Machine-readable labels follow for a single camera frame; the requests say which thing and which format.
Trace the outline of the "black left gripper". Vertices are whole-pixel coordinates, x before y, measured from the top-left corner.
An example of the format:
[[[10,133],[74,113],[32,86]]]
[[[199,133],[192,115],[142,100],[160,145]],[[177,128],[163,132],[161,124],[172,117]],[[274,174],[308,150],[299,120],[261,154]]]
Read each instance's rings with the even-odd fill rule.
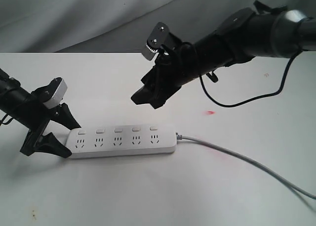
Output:
[[[22,105],[24,117],[22,123],[29,129],[20,152],[30,156],[36,152],[68,158],[72,155],[70,149],[64,146],[53,133],[43,135],[48,123],[53,120],[69,130],[81,128],[73,117],[66,103],[47,109],[41,102],[41,95],[45,87],[37,88],[31,92]]]

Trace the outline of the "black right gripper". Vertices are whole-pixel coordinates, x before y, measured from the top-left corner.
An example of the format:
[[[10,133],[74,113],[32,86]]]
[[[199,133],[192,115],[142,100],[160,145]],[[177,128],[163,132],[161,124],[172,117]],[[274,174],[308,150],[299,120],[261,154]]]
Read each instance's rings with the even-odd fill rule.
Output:
[[[195,79],[195,45],[169,33],[166,43],[153,59],[154,66],[143,76],[143,86],[131,100],[158,109],[184,84]]]

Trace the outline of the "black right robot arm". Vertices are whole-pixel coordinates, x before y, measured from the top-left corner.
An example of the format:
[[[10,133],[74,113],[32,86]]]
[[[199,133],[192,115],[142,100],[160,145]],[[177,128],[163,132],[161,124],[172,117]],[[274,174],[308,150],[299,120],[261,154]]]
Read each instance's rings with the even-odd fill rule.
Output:
[[[269,7],[259,1],[228,17],[214,32],[192,44],[184,42],[159,22],[147,38],[142,55],[154,66],[142,78],[131,100],[162,107],[183,85],[215,70],[243,64],[255,57],[287,58],[316,49],[316,20],[286,6]]]

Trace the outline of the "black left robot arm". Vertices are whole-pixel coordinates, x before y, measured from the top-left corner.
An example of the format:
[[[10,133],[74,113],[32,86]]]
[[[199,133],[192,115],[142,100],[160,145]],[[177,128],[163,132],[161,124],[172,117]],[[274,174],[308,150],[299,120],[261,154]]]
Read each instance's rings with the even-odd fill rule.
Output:
[[[71,156],[71,151],[53,133],[44,134],[50,121],[69,130],[80,128],[68,105],[62,102],[66,91],[66,82],[57,77],[48,85],[27,92],[18,80],[1,70],[0,109],[28,129],[20,149],[22,154],[30,156],[40,152],[62,158]]]

